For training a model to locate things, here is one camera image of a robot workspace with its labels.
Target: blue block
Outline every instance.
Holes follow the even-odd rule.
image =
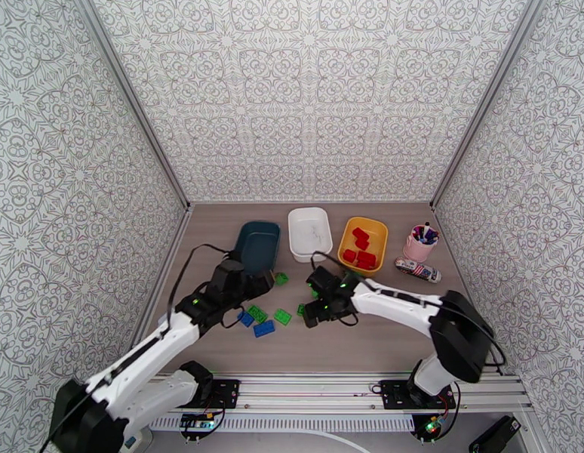
[[[254,326],[254,336],[256,338],[270,334],[271,332],[275,332],[275,324],[271,319],[269,321],[263,322],[263,324]]]
[[[254,318],[245,311],[238,314],[238,320],[246,327],[250,327],[254,322]]]

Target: translucent green brick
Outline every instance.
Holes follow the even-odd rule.
[[[248,314],[251,315],[255,321],[257,321],[257,324],[263,324],[263,322],[265,322],[269,317],[267,313],[255,305],[251,305],[251,307],[248,308]]]
[[[273,319],[275,319],[277,322],[280,322],[283,325],[288,325],[290,319],[292,319],[292,315],[289,314],[289,312],[287,311],[283,311],[282,308],[279,308],[277,311],[275,311]]]
[[[284,285],[288,281],[286,273],[276,273],[275,274],[275,284]]]

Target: pink cup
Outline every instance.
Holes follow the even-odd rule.
[[[424,244],[420,241],[417,241],[411,234],[407,235],[407,242],[403,247],[403,254],[405,257],[413,260],[414,262],[422,263],[426,260],[430,254],[430,251],[435,248],[437,245],[438,240],[435,241],[433,244]]]

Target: yellow plastic tray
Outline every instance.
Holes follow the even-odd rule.
[[[363,270],[362,268],[354,267],[351,263],[343,259],[343,253],[346,249],[351,249],[351,251],[360,251],[360,249],[355,245],[355,235],[352,231],[359,227],[370,235],[370,245],[367,247],[366,252],[376,255],[376,267],[373,270]],[[389,239],[389,229],[386,225],[378,220],[368,219],[366,217],[351,217],[346,223],[343,238],[340,240],[340,246],[338,247],[338,260],[340,260],[345,266],[350,268],[363,276],[373,276],[382,268],[384,262],[384,254],[386,253],[386,241]]]

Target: patterned wallpaper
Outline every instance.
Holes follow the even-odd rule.
[[[0,453],[128,348],[182,212],[72,0],[0,0]]]
[[[428,200],[526,0],[94,0],[193,202]]]
[[[584,0],[549,0],[437,214],[554,451],[584,452]]]

